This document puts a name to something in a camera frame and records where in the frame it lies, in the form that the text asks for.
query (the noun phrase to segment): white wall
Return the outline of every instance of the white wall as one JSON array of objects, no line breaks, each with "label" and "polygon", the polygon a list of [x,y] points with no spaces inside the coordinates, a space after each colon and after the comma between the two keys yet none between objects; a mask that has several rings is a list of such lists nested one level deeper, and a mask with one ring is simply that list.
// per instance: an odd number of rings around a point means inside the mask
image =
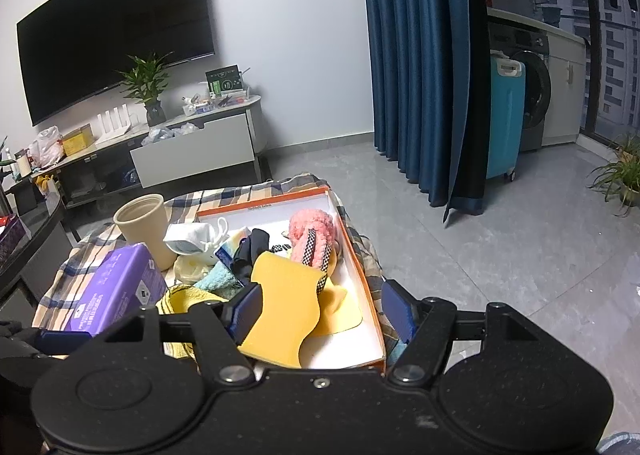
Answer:
[{"label": "white wall", "polygon": [[[95,115],[124,102],[115,89],[31,126],[15,25],[46,1],[0,0],[0,133],[13,151],[50,125],[66,132],[91,121],[98,135]],[[263,96],[271,148],[372,130],[364,0],[210,1],[218,54],[171,69],[174,89],[161,96],[168,116],[182,95],[206,91],[198,83],[206,70],[237,63],[251,67],[245,79]],[[144,118],[142,107],[135,111]]]}]

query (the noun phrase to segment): purple package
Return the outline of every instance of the purple package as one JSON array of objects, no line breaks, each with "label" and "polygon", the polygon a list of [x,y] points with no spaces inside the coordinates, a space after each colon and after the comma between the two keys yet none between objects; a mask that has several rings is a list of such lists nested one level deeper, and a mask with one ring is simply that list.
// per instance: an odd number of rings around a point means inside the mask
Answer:
[{"label": "purple package", "polygon": [[126,245],[102,261],[76,302],[65,330],[95,336],[126,313],[155,305],[165,291],[166,282],[146,245]]}]

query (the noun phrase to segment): white router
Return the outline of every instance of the white router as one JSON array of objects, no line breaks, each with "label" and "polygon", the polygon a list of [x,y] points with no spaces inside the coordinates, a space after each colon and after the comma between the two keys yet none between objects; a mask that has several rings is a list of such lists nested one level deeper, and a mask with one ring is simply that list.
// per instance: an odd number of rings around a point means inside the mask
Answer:
[{"label": "white router", "polygon": [[122,106],[122,114],[123,118],[120,118],[120,111],[118,108],[113,109],[113,122],[111,121],[111,113],[110,111],[105,111],[104,120],[102,118],[102,114],[98,114],[98,123],[100,125],[100,130],[102,131],[102,135],[95,142],[103,143],[105,141],[114,140],[115,138],[119,138],[123,136],[127,130],[131,127],[131,120],[129,119],[129,109],[127,109],[127,104]]}]

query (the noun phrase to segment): white face mask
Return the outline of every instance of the white face mask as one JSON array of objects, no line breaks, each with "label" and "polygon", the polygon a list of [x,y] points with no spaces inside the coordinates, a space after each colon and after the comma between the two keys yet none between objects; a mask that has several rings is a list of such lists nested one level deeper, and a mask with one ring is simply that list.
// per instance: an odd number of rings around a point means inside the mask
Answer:
[{"label": "white face mask", "polygon": [[164,235],[166,246],[178,255],[193,257],[208,265],[216,263],[216,250],[228,238],[228,223],[218,218],[218,229],[209,223],[169,224]]}]

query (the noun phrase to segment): beige cup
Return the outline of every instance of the beige cup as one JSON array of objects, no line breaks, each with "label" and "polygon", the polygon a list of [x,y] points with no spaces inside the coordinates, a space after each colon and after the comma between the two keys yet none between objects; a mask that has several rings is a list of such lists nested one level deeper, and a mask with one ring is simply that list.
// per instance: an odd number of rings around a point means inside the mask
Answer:
[{"label": "beige cup", "polygon": [[127,202],[115,212],[113,221],[130,244],[145,242],[160,271],[174,265],[178,255],[162,242],[169,225],[162,195],[143,195]]}]

